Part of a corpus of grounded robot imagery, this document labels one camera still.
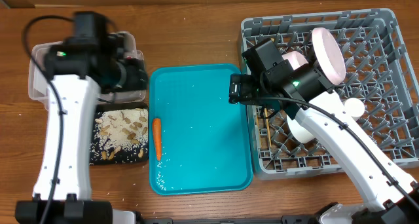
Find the orange carrot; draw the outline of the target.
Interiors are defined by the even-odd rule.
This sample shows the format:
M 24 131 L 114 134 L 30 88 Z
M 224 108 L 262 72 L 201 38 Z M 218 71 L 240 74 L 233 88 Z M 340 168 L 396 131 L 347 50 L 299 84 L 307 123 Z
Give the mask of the orange carrot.
M 154 118 L 152 123 L 153 141 L 157 161 L 162 158 L 162 123 L 159 118 Z

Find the pink bowl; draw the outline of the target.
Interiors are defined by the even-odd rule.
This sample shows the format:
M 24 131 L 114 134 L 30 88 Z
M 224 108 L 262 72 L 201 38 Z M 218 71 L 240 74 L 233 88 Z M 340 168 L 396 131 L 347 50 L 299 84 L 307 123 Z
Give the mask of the pink bowl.
M 288 52 L 287 54 L 283 54 L 282 58 L 284 60 L 287 60 L 291 64 L 291 67 L 293 68 L 293 70 L 296 70 L 302 65 L 308 63 L 305 56 L 297 51 L 292 51 L 292 52 Z

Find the small white bowl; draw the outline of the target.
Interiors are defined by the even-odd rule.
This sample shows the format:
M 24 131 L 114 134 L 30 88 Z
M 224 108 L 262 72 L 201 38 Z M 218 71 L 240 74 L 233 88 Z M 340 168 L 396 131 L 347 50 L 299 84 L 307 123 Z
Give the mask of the small white bowl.
M 286 117 L 287 125 L 292 136 L 300 143 L 308 143 L 315 137 L 302 127 L 296 120 L 291 119 L 289 116 Z

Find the large white plate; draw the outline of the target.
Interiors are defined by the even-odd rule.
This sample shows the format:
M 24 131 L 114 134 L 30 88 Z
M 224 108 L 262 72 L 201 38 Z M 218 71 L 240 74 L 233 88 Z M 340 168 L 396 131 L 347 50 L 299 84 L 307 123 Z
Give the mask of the large white plate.
M 325 28 L 314 28 L 312 45 L 318 64 L 328 80 L 334 85 L 343 82 L 346 76 L 346 66 L 333 35 Z

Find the white paper cup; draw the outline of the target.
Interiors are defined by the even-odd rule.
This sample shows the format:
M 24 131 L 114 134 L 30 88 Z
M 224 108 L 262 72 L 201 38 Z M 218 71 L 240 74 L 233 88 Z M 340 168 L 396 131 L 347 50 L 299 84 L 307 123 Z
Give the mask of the white paper cup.
M 343 106 L 344 111 L 355 121 L 360 119 L 365 112 L 364 103 L 358 98 L 348 98 L 343 101 Z

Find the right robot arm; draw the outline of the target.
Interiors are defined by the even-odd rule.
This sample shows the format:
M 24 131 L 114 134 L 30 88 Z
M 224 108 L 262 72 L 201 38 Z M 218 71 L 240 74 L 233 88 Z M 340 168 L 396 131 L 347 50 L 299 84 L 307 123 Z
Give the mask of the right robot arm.
M 230 103 L 285 111 L 340 164 L 362 197 L 332 204 L 314 223 L 417 223 L 418 183 L 395 165 L 355 122 L 334 87 L 344 80 L 341 51 L 329 33 L 312 40 L 318 66 L 299 52 L 282 54 L 265 39 L 242 53 L 250 72 L 230 79 Z

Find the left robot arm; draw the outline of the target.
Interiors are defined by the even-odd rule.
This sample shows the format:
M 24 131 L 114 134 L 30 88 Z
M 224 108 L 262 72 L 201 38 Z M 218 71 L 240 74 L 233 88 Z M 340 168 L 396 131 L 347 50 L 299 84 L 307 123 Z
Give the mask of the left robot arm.
M 102 94 L 147 87 L 140 60 L 131 58 L 126 35 L 109 33 L 108 17 L 76 12 L 72 36 L 52 45 L 37 63 L 47 83 L 45 150 L 32 199 L 16 204 L 19 223 L 142 223 L 136 211 L 116 210 L 92 200 L 90 140 Z

